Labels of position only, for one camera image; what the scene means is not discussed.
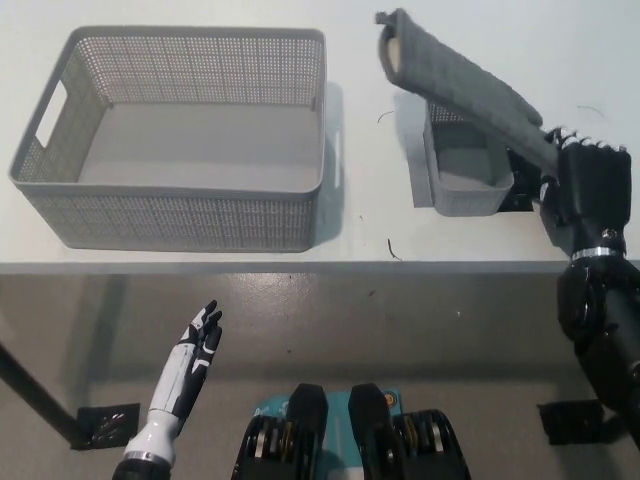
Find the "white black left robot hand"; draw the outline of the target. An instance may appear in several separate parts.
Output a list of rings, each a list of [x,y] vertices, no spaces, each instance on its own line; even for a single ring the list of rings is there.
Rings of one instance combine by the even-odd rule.
[[[222,336],[218,302],[210,301],[173,346],[152,396],[146,423],[125,448],[126,460],[172,467],[174,443],[206,380]]]

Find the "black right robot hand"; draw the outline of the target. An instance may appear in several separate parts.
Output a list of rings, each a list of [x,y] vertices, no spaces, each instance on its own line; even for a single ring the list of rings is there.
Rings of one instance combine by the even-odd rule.
[[[631,155],[623,147],[562,127],[548,131],[544,139],[557,153],[556,172],[542,176],[539,192],[541,217],[554,245],[573,261],[625,256]]]

